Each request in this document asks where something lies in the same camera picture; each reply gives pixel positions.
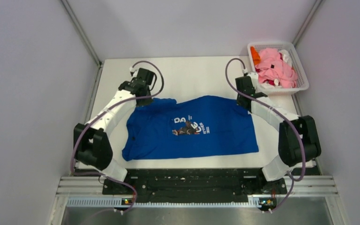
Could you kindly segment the blue panda t shirt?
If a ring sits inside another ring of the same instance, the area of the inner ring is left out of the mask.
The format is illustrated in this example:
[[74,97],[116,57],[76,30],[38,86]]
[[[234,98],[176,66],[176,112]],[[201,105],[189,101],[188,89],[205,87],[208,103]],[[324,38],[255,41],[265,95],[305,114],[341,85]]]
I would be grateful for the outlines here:
[[226,156],[259,151],[252,116],[234,99],[155,98],[127,120],[126,161]]

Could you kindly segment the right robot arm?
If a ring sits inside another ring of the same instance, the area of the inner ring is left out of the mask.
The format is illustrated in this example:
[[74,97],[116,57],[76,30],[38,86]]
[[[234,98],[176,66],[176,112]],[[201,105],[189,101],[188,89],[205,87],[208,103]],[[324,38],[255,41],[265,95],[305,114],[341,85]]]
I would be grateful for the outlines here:
[[283,178],[297,165],[302,165],[320,156],[322,149],[311,116],[299,116],[275,104],[266,94],[257,92],[251,75],[235,79],[237,104],[251,114],[265,120],[278,131],[278,155],[262,168],[263,176],[256,180],[256,187],[262,193],[269,193],[275,187],[275,180]]

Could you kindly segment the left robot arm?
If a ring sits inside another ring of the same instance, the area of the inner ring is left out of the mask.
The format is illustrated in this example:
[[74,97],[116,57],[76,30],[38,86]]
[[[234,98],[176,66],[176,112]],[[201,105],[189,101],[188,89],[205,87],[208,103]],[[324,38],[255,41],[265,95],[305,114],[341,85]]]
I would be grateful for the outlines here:
[[114,179],[113,186],[121,194],[130,191],[132,182],[127,170],[113,157],[109,136],[123,117],[137,106],[152,103],[157,75],[144,68],[130,70],[132,79],[118,87],[110,102],[85,124],[74,128],[74,153],[72,161],[92,166],[102,176]]

